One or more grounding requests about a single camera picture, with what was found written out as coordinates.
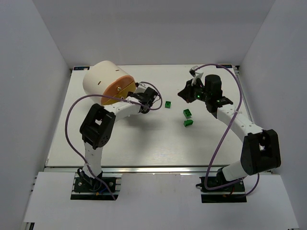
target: purple cable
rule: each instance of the purple cable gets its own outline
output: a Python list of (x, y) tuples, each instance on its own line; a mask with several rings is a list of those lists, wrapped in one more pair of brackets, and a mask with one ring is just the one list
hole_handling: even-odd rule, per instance
[(161, 103), (160, 103), (160, 106), (158, 107), (158, 108), (155, 108), (155, 109), (151, 109), (151, 110), (158, 110), (158, 109), (160, 109), (161, 107), (162, 107), (162, 104), (163, 104), (163, 100), (162, 100), (162, 96), (161, 96), (161, 93), (159, 92), (159, 90), (153, 85), (153, 84), (151, 84), (151, 83), (149, 83), (149, 82), (146, 82), (146, 81), (140, 81), (139, 82), (140, 84), (147, 84), (147, 85), (150, 85), (150, 86), (152, 86), (156, 91), (157, 91), (157, 93), (158, 93), (158, 96), (160, 97), (160, 99), (161, 99)]
[(143, 82), (143, 81), (142, 81), (142, 82), (140, 82), (140, 83), (149, 84), (149, 85), (153, 86), (154, 89), (158, 92), (158, 96), (161, 98), (161, 104), (160, 104), (160, 106), (159, 106), (158, 108), (152, 109), (152, 108), (147, 107), (147, 106), (145, 106), (145, 105), (143, 105), (143, 104), (141, 104), (141, 103), (134, 102), (134, 101), (128, 101), (128, 100), (120, 99), (120, 98), (116, 98), (116, 97), (110, 97), (110, 96), (101, 95), (101, 94), (90, 94), (90, 95), (86, 95), (86, 96), (80, 97), (78, 100), (76, 100), (76, 101), (71, 105), (71, 107), (70, 107), (70, 109), (69, 109), (69, 111), (68, 111), (68, 113), (67, 113), (66, 120), (65, 120), (65, 138), (66, 138), (66, 140), (67, 140), (67, 143), (68, 143), (69, 146), (70, 146), (70, 147), (71, 147), (71, 148), (72, 148), (72, 149), (83, 159), (83, 161), (85, 162), (85, 164), (86, 164), (86, 166), (87, 166), (87, 169), (88, 169), (88, 171), (90, 172), (90, 174), (91, 174), (95, 179), (97, 179), (98, 181), (100, 181), (100, 182), (107, 188), (107, 190), (109, 191), (109, 193), (111, 194), (111, 196), (112, 196), (112, 198), (113, 198), (114, 200), (116, 200), (116, 199), (115, 199), (113, 193), (111, 192), (109, 186), (108, 186), (103, 180), (101, 180), (100, 178), (98, 178), (97, 176), (94, 175), (92, 169), (91, 169), (90, 166), (88, 165), (88, 161), (86, 160), (86, 158), (85, 158), (85, 157), (84, 157), (84, 156), (73, 146), (73, 144), (71, 143), (71, 140), (70, 140), (69, 137), (68, 137), (68, 121), (69, 121), (69, 117), (70, 117), (70, 115), (71, 115), (72, 109), (75, 107), (75, 105), (76, 105), (79, 101), (81, 101), (81, 100), (83, 100), (83, 99), (85, 99), (85, 98), (88, 98), (88, 97), (106, 97), (106, 98), (109, 98), (109, 99), (114, 99), (114, 100), (118, 100), (118, 101), (122, 101), (122, 102), (128, 102), (128, 103), (131, 103), (131, 104), (137, 104), (137, 105), (140, 105), (140, 106), (142, 106), (142, 107), (145, 107), (145, 108), (147, 108), (147, 109), (149, 109), (149, 110), (158, 110), (158, 109), (160, 109), (160, 108), (162, 107), (162, 96), (161, 96), (160, 92), (158, 91), (158, 89), (157, 89), (154, 85), (152, 85), (151, 83), (149, 83), (149, 82)]
[[(241, 107), (241, 104), (242, 104), (242, 97), (243, 96), (242, 96), (242, 88), (241, 88), (241, 85), (239, 83), (239, 80), (236, 78), (236, 76), (228, 68), (226, 68), (226, 67), (224, 67), (222, 65), (211, 63), (211, 64), (205, 64), (205, 65), (199, 66), (194, 71), (197, 71), (197, 70), (199, 70), (199, 69), (201, 69), (203, 67), (206, 67), (206, 66), (217, 66), (219, 68), (227, 70), (231, 74), (231, 76), (233, 76), (233, 78), (235, 79), (236, 84), (238, 85), (238, 88), (239, 88), (239, 93), (240, 93), (239, 105), (238, 105), (238, 107), (237, 107), (233, 117), (231, 118), (231, 120), (229, 122), (229, 125), (228, 125), (227, 129), (225, 130), (225, 132), (224, 132), (220, 142), (218, 143), (218, 145), (217, 145), (217, 147), (216, 147), (216, 149), (214, 151), (214, 154), (212, 155), (212, 158), (211, 158), (210, 163), (208, 165), (208, 169), (207, 169), (206, 176), (205, 176), (205, 188), (207, 190), (216, 190), (216, 189), (219, 189), (219, 188), (224, 188), (224, 187), (230, 186), (232, 184), (236, 184), (236, 183), (238, 183), (238, 182), (240, 182), (242, 180), (242, 178), (240, 178), (240, 179), (237, 179), (235, 181), (229, 182), (227, 184), (216, 186), (216, 187), (211, 187), (211, 188), (209, 188), (208, 185), (207, 185), (208, 184), (208, 176), (209, 176), (209, 172), (210, 172), (210, 169), (212, 167), (213, 161), (214, 161), (214, 159), (215, 159), (215, 157), (216, 157), (216, 155), (217, 155), (217, 153), (218, 153), (218, 151), (219, 151), (219, 149), (220, 149), (220, 147), (222, 145), (222, 142), (224, 141), (228, 131), (230, 130), (231, 125), (233, 124), (233, 122), (234, 122), (234, 120), (236, 118), (236, 115), (237, 115), (237, 113), (238, 113), (238, 111), (239, 111), (239, 109)], [(256, 183), (255, 187), (246, 194), (246, 196), (249, 195), (251, 192), (253, 192), (257, 185), (258, 185), (258, 182)]]
[(257, 174), (257, 181), (256, 181), (254, 187), (248, 193), (245, 193), (244, 195), (241, 195), (241, 196), (235, 196), (235, 198), (243, 198), (243, 197), (246, 197), (249, 194), (251, 194), (256, 189), (256, 187), (257, 187), (257, 185), (259, 183), (259, 179), (260, 179), (260, 174), (258, 173)]

